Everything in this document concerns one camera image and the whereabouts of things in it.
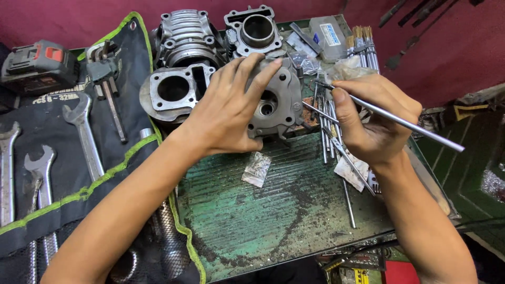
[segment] red wall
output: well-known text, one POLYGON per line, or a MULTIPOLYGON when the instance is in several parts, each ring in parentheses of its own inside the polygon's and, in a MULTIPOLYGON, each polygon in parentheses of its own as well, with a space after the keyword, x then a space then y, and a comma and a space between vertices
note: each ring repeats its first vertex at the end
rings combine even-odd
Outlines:
MULTIPOLYGON (((419 34, 442 10, 416 29, 410 23, 399 28, 397 21, 419 2, 407 1, 385 27, 378 29, 380 17, 397 0, 0 0, 0 41, 9 47, 41 38, 70 49, 89 46, 115 29, 131 11, 139 12, 151 30, 159 24, 161 13, 206 10, 211 21, 222 29, 223 16, 230 10, 266 4, 273 7, 277 22, 344 11, 349 26, 373 27, 379 62, 384 65, 387 58, 404 49, 406 41, 419 34)), ((439 106, 465 93, 502 83, 505 81, 503 15, 505 1, 486 0, 473 7, 467 0, 460 0, 408 50, 398 69, 383 74, 426 107, 439 106)))

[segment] black tool roll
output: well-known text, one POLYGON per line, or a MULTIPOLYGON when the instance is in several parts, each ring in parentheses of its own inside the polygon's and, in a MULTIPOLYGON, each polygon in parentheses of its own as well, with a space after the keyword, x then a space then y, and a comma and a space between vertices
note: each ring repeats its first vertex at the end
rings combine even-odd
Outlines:
MULTIPOLYGON (((157 134, 142 140, 139 135, 142 129, 155 129, 138 98, 140 86, 152 71, 150 46, 141 17, 132 12, 106 38, 117 45, 114 54, 119 71, 116 78, 119 96, 114 97, 114 100, 128 138, 127 143, 122 144, 119 139, 107 100, 96 99, 93 82, 86 71, 86 59, 83 60, 82 55, 79 57, 80 75, 75 88, 38 98, 22 98, 19 109, 0 116, 0 132, 10 131, 15 121, 22 129, 14 143, 15 221, 0 228, 0 283, 39 282, 46 269, 41 239, 56 232, 58 246, 61 246, 100 200, 158 146, 160 135, 157 130, 157 134), (86 92, 93 99, 89 123, 106 171, 93 183, 77 128, 66 122, 62 115, 63 105, 68 105, 70 109, 78 105, 77 90, 86 92), (24 161, 27 154, 32 161, 39 159, 44 153, 42 145, 50 146, 56 152, 50 169, 53 204, 30 213, 36 181, 25 169, 24 161), (33 241, 37 242, 35 267, 33 257, 30 258, 33 255, 33 241)), ((108 282, 199 281, 195 265, 189 264, 186 236, 175 231, 168 201, 164 206, 157 213, 163 209, 168 211, 165 215, 153 216, 146 224, 132 247, 113 268, 108 282), (167 244, 163 235, 155 231, 160 226, 172 228, 176 240, 171 239, 171 243, 167 244), (175 260, 170 259, 179 262, 175 272, 172 269, 168 273, 164 267, 167 246, 180 255, 175 260)))

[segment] forearm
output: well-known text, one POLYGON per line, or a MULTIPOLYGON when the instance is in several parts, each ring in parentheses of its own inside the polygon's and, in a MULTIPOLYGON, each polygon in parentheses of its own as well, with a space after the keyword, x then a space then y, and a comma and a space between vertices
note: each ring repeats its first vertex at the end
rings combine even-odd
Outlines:
POLYGON ((168 138, 115 187, 56 253, 42 283, 103 282, 145 222, 198 161, 198 150, 168 138))
POLYGON ((373 168, 398 240, 420 274, 441 283, 476 283, 467 246, 419 181, 407 154, 373 168))

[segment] fingernail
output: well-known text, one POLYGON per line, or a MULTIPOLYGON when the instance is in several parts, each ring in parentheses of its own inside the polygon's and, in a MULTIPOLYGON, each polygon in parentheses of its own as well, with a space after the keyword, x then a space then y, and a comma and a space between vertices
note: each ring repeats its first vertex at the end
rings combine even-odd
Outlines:
POLYGON ((333 95, 333 101, 336 104, 341 103, 343 100, 345 100, 346 93, 347 92, 342 88, 333 89, 333 91, 331 92, 331 94, 333 95))

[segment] green workbench surface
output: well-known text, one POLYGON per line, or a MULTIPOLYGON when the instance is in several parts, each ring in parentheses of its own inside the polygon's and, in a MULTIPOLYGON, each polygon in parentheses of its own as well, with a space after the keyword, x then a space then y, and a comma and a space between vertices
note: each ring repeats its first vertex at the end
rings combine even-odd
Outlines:
POLYGON ((216 281, 325 251, 392 229, 381 200, 350 187, 352 229, 335 160, 323 165, 320 134, 265 144, 263 188, 241 181, 250 154, 213 155, 179 185, 179 214, 216 281))

